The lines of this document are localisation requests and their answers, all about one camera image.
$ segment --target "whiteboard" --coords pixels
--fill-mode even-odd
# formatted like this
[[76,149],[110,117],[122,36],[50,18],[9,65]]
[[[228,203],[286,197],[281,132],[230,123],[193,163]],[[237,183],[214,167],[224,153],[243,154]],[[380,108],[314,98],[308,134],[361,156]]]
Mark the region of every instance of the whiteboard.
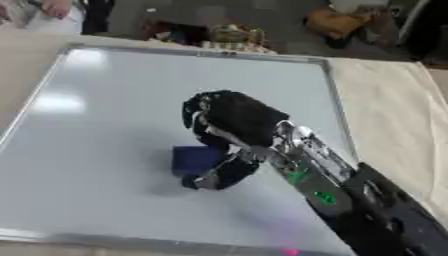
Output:
[[0,228],[349,254],[268,165],[221,192],[171,175],[172,147],[199,145],[182,102],[221,89],[289,113],[350,156],[318,62],[73,46],[2,140]]

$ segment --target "table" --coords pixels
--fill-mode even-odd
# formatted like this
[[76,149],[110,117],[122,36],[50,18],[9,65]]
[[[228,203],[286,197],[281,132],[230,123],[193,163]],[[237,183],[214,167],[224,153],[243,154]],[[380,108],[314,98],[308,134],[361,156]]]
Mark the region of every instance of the table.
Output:
[[[9,30],[0,33],[3,129],[14,119],[59,49],[69,42],[183,48],[157,41],[43,36]],[[448,227],[448,206],[444,204],[448,194],[444,187],[448,180],[448,159],[444,159],[448,152],[448,109],[431,74],[416,63],[337,58],[329,61],[359,158],[405,189]],[[440,72],[433,72],[438,73],[434,77],[441,76]]]

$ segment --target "green light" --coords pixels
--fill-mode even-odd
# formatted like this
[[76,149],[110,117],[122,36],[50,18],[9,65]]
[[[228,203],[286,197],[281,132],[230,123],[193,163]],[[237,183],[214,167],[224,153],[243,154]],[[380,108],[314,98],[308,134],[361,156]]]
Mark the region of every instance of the green light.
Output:
[[286,180],[288,181],[289,184],[296,184],[297,182],[299,182],[300,180],[303,179],[303,177],[305,177],[305,175],[308,172],[308,168],[303,168],[302,170],[296,170],[296,171],[292,171],[292,172],[288,172],[286,174]]
[[314,195],[317,196],[324,204],[336,204],[336,198],[330,193],[323,192],[314,192]]

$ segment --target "blue block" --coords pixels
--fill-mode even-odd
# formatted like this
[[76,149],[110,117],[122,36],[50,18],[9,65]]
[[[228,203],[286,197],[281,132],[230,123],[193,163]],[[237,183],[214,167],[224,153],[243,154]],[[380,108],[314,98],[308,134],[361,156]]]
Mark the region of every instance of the blue block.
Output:
[[176,176],[201,175],[212,169],[224,153],[210,147],[173,147],[171,169]]

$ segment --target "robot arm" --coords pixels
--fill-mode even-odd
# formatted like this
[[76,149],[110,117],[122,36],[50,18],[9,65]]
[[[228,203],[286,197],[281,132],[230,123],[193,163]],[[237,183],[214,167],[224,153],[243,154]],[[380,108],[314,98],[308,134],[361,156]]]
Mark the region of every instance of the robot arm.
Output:
[[[288,176],[305,155],[326,165],[321,169],[334,182],[337,179],[326,169],[350,169],[311,130],[295,127],[288,114],[243,93],[196,94],[183,104],[182,113],[185,127],[192,128],[200,142],[223,152],[223,159],[208,173],[184,177],[183,184],[189,188],[228,188],[255,173],[265,161]],[[239,151],[229,154],[230,145]]]

